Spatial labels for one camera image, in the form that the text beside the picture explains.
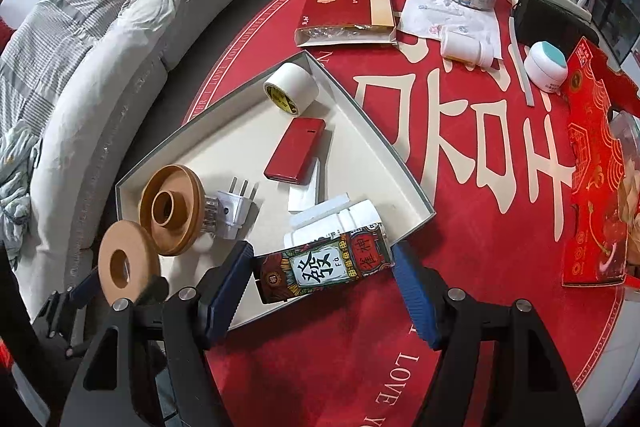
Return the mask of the small white bottle lying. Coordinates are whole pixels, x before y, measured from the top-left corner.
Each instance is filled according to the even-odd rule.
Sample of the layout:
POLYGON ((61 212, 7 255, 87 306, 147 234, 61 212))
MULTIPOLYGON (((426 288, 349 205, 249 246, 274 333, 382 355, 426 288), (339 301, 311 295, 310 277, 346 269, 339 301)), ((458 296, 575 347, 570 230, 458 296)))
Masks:
POLYGON ((489 43, 449 30, 442 34, 440 55, 451 61, 483 68, 490 67, 495 58, 489 43))

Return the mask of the white double-sided tape roll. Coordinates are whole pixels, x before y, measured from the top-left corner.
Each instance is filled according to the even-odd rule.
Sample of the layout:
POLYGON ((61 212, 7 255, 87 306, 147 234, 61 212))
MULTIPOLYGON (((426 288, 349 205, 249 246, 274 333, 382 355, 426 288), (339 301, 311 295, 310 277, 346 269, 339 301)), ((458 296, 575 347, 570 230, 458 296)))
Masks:
POLYGON ((284 63, 265 81, 264 92, 275 106, 297 117, 318 98, 319 87, 306 69, 284 63))

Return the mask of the red gift box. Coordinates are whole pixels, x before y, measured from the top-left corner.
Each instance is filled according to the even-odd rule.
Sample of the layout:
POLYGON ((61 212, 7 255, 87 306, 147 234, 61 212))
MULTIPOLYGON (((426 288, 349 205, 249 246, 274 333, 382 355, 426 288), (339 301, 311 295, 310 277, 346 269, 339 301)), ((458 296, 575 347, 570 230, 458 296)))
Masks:
POLYGON ((576 159, 570 203, 575 231, 563 249, 562 285, 639 287, 638 268, 628 261, 629 215, 622 191, 630 158, 611 129, 610 113, 639 115, 639 87, 623 72, 613 72, 606 55, 581 38, 567 60, 561 93, 570 109, 567 135, 576 159))

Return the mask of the white rectangular box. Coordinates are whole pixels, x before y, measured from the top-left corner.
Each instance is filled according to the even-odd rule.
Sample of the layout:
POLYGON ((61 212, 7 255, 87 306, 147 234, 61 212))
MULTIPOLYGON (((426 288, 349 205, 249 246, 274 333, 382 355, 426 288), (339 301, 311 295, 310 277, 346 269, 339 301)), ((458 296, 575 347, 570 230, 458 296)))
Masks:
POLYGON ((333 198, 320 202, 320 204, 314 205, 302 212, 295 213, 290 217, 290 225, 292 229, 303 228, 305 225, 310 225, 312 222, 321 220, 333 213, 338 213, 341 210, 352 205, 347 193, 337 195, 333 198))

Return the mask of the colourful mahjong card box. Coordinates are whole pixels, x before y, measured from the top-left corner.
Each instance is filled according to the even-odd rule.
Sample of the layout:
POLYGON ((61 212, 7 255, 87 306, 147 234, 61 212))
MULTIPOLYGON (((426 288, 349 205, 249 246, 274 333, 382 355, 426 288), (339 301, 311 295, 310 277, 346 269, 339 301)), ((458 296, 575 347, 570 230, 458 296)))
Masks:
POLYGON ((258 256, 252 272, 259 297, 268 305, 354 283, 393 265, 384 228, 375 223, 258 256))

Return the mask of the red flat carton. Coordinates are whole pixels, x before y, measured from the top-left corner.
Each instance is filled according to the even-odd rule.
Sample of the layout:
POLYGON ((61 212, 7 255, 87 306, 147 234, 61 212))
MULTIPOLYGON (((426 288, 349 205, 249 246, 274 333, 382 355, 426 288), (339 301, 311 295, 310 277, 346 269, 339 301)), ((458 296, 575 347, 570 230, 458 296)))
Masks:
POLYGON ((306 0, 294 42, 301 48, 396 43, 390 0, 306 0))

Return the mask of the small wooden disc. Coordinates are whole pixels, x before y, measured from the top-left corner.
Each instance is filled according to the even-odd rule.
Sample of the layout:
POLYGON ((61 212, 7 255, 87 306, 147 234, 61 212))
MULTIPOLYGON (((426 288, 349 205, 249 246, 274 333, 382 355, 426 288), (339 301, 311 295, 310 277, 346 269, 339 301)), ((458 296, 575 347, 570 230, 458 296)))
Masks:
POLYGON ((109 305, 122 298, 136 301, 152 277, 160 275, 160 260, 150 234, 134 221, 113 223, 100 244, 98 274, 109 305))

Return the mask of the red round tablecloth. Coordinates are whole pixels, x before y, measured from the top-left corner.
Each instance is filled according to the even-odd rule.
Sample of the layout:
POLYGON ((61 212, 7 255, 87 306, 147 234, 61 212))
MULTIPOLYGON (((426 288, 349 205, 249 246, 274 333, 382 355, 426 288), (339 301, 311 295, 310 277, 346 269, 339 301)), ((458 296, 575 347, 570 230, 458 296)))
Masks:
MULTIPOLYGON (((527 106, 510 57, 490 72, 447 64, 435 41, 336 46, 316 57, 407 161, 436 215, 414 250, 452 286, 537 308, 578 387, 608 423, 639 377, 639 306, 621 287, 565 288, 573 230, 567 107, 527 106)), ((437 355, 390 274, 326 291, 243 326, 210 358, 241 426, 408 426, 437 355)))

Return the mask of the red flip case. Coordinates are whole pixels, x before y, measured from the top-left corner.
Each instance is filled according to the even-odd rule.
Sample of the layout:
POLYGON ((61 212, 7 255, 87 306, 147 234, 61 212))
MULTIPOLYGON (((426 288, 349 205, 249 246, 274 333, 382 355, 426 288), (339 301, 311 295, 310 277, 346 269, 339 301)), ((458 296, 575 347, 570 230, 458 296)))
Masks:
POLYGON ((303 184, 324 129, 326 122, 321 118, 293 118, 269 159, 264 176, 273 181, 303 184))

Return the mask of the small white block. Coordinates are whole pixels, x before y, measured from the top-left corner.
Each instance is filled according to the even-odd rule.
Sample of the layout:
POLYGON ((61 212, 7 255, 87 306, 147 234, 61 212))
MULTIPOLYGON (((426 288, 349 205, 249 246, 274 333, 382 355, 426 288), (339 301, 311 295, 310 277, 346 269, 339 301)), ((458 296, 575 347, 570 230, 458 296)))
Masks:
POLYGON ((320 160, 312 158, 306 184, 288 188, 288 212, 300 213, 318 204, 320 186, 320 160))

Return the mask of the grey covered sofa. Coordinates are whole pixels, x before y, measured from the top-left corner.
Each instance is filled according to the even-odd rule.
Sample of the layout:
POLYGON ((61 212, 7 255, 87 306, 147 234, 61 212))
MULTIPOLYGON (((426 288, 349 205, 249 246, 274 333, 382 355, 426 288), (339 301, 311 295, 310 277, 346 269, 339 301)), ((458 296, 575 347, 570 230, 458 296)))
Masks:
POLYGON ((167 80, 232 0, 40 0, 1 57, 1 128, 35 135, 10 260, 35 315, 88 273, 115 176, 167 80))

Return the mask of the white plug adapter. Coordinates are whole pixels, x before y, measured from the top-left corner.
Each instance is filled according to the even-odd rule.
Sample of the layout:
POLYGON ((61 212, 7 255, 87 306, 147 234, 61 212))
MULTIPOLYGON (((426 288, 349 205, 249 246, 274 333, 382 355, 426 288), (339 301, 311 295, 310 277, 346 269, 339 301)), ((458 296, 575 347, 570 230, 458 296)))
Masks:
POLYGON ((248 228, 255 192, 250 181, 234 176, 226 191, 217 191, 216 234, 221 239, 235 241, 248 228))

